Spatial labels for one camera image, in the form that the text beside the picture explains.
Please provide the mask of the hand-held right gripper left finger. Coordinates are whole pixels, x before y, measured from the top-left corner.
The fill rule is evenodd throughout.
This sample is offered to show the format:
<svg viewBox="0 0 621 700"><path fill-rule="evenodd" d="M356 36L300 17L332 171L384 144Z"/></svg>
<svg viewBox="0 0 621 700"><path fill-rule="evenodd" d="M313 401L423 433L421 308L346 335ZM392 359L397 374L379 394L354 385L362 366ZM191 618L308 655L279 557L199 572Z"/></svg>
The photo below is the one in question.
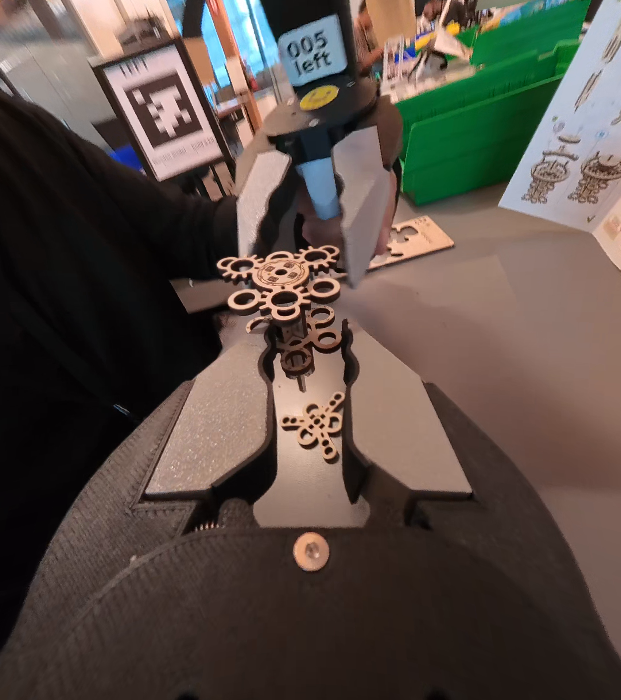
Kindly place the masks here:
<svg viewBox="0 0 621 700"><path fill-rule="evenodd" d="M144 489L147 501L257 501L277 474L266 325L193 381Z"/></svg>

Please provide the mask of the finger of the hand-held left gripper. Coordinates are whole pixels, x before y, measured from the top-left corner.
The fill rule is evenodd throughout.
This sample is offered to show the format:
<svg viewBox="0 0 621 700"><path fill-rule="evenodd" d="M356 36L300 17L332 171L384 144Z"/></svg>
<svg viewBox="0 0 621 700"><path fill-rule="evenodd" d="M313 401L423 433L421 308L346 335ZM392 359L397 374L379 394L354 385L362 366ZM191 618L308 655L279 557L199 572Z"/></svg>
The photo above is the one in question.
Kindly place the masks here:
<svg viewBox="0 0 621 700"><path fill-rule="evenodd" d="M356 288L375 256L386 212L393 205L393 171L384 165L377 127L355 130L334 145L332 161L342 186L343 265L349 285Z"/></svg>
<svg viewBox="0 0 621 700"><path fill-rule="evenodd" d="M237 253L241 258L265 256L280 237L291 208L287 182L291 157L275 149L245 149L236 166Z"/></svg>

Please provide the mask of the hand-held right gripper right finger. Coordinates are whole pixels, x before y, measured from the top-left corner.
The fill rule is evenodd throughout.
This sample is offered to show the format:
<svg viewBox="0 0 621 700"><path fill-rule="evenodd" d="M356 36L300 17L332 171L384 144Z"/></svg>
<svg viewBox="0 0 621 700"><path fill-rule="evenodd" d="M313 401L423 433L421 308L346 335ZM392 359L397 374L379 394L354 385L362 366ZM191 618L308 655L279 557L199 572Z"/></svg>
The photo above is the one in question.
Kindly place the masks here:
<svg viewBox="0 0 621 700"><path fill-rule="evenodd" d="M473 488L421 377L342 322L342 478L350 502L467 500Z"/></svg>

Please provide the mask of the small wooden cross-shaped part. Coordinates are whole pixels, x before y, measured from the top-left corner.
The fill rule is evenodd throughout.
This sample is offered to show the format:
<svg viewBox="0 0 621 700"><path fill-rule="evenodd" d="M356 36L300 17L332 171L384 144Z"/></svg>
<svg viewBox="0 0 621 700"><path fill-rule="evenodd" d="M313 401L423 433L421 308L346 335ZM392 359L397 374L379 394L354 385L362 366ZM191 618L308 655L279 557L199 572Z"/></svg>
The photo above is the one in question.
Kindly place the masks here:
<svg viewBox="0 0 621 700"><path fill-rule="evenodd" d="M282 416L280 426L286 431L295 431L303 449L317 447L327 463L334 463L339 459L334 438L342 433L344 403L345 393L334 392L323 405L311 402L300 415Z"/></svg>

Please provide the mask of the wooden gear model assembly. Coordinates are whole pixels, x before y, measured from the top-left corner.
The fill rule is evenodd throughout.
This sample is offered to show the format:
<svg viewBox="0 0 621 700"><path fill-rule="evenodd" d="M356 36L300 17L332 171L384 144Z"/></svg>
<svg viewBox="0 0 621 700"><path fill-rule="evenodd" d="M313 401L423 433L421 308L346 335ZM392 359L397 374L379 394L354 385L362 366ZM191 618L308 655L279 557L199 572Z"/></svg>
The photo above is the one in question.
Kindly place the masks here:
<svg viewBox="0 0 621 700"><path fill-rule="evenodd" d="M219 275L236 287L229 309L251 317L248 333L260 325L273 332L280 368L301 391L306 390L305 378L315 372L315 355L333 353L341 345L331 306L341 294L333 275L340 254L338 247L326 244L217 261Z"/></svg>

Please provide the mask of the person's left forearm black sleeve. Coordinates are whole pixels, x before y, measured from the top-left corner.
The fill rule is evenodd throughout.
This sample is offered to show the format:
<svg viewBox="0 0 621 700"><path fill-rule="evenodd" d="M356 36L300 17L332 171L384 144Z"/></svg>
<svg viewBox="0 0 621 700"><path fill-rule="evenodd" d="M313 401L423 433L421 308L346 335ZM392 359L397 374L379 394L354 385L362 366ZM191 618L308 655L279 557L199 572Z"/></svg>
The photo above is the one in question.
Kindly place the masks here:
<svg viewBox="0 0 621 700"><path fill-rule="evenodd" d="M218 277L218 261L239 255L237 200L211 201L187 195L114 161L103 150L70 130L64 140L106 202L146 244L168 279L207 281Z"/></svg>

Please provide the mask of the wooden laser-cut parts sheet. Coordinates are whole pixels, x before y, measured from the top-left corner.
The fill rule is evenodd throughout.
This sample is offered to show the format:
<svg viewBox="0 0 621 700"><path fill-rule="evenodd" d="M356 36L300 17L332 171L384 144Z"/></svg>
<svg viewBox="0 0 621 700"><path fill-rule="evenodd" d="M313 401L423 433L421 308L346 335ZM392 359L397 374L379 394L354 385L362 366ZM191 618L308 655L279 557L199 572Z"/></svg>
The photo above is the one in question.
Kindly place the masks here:
<svg viewBox="0 0 621 700"><path fill-rule="evenodd" d="M428 215L394 223L386 252L375 256L368 267L373 272L409 260L452 249L455 242Z"/></svg>

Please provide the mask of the person's left hand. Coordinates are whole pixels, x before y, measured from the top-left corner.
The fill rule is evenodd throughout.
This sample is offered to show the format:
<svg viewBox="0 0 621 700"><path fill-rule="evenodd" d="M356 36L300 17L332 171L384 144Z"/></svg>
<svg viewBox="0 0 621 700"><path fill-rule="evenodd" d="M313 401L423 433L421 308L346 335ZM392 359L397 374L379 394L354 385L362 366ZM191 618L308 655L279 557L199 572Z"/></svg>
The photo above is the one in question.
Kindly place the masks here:
<svg viewBox="0 0 621 700"><path fill-rule="evenodd" d="M391 197L385 208L380 233L376 240L376 247L371 255L372 258L381 256L387 252L387 243L393 225L396 212L396 181L391 180ZM334 217L329 220L322 220L315 212L313 201L311 200L304 183L298 188L297 216L302 220L301 237L307 245L315 248L322 246L335 246L344 250L344 243L341 231L341 217Z"/></svg>

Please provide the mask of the large green plastic bin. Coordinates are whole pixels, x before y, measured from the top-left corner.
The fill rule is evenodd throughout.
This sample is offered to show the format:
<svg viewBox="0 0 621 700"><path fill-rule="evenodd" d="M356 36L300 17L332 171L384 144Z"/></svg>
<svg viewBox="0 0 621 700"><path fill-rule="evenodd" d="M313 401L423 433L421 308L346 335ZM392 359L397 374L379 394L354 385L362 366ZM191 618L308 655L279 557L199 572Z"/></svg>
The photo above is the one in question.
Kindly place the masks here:
<svg viewBox="0 0 621 700"><path fill-rule="evenodd" d="M562 40L398 102L404 196L422 206L510 179L579 43Z"/></svg>

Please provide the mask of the black white marker sign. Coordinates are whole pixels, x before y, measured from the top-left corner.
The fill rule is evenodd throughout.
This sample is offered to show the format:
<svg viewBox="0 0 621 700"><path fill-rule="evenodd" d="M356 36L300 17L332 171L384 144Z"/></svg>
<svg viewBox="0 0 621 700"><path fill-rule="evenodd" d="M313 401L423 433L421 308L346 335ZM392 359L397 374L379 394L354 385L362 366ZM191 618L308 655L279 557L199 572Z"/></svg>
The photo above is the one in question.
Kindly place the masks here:
<svg viewBox="0 0 621 700"><path fill-rule="evenodd" d="M219 163L236 163L181 37L92 65L125 126L145 172L172 180Z"/></svg>

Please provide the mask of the small green plastic bin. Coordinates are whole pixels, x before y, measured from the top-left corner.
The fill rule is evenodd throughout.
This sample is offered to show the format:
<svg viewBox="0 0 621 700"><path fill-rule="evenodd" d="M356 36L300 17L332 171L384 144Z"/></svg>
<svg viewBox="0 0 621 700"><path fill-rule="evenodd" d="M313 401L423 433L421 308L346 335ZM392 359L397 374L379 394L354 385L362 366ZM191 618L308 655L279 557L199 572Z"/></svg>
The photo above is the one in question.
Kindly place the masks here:
<svg viewBox="0 0 621 700"><path fill-rule="evenodd" d="M532 11L523 5L517 18L487 31L479 31L473 40L470 64L492 65L535 52L552 51L562 41L577 40L586 19L588 1L534 1Z"/></svg>

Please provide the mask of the folded paper instruction sheet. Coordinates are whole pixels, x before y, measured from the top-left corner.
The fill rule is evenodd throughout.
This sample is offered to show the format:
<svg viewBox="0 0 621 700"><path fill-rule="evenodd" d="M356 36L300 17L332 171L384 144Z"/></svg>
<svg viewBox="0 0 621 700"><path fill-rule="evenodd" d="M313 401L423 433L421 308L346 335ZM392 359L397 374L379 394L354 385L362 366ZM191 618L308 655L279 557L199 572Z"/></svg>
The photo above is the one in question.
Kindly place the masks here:
<svg viewBox="0 0 621 700"><path fill-rule="evenodd" d="M621 271L621 1L604 1L499 206L591 233Z"/></svg>

